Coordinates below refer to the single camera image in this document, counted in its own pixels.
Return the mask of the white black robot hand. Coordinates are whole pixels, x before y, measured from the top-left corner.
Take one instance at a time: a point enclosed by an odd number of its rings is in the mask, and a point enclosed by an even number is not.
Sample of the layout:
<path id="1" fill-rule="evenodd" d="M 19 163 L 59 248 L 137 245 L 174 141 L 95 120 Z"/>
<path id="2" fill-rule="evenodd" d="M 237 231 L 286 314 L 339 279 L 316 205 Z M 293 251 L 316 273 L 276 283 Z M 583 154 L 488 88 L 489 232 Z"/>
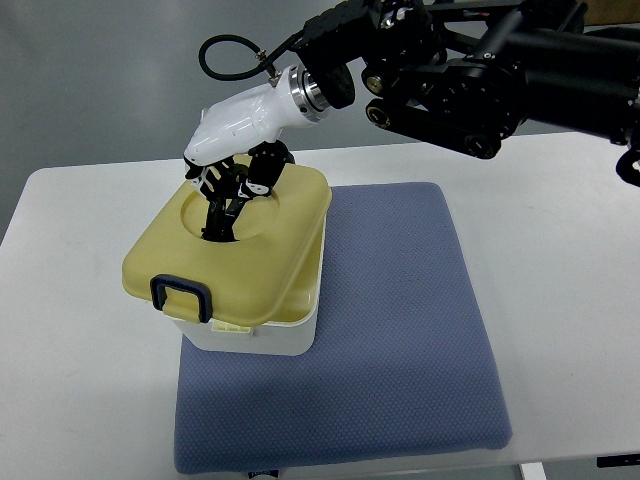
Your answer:
<path id="1" fill-rule="evenodd" d="M 285 128 L 310 127 L 328 115 L 329 103 L 301 64 L 284 69 L 275 84 L 263 84 L 205 109 L 183 157 L 185 178 L 201 195 L 214 192 L 212 168 L 273 143 Z"/>

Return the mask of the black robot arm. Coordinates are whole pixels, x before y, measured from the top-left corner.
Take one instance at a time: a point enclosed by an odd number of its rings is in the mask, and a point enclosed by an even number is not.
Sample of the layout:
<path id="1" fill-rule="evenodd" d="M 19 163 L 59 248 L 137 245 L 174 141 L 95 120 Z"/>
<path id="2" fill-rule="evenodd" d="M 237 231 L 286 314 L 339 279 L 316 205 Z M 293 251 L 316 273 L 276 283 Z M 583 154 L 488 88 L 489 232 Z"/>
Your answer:
<path id="1" fill-rule="evenodd" d="M 309 19 L 295 53 L 331 107 L 355 98 L 363 60 L 377 127 L 480 159 L 535 120 L 605 138 L 625 151 L 619 177 L 639 182 L 639 33 L 584 28 L 576 1 L 344 1 Z"/>

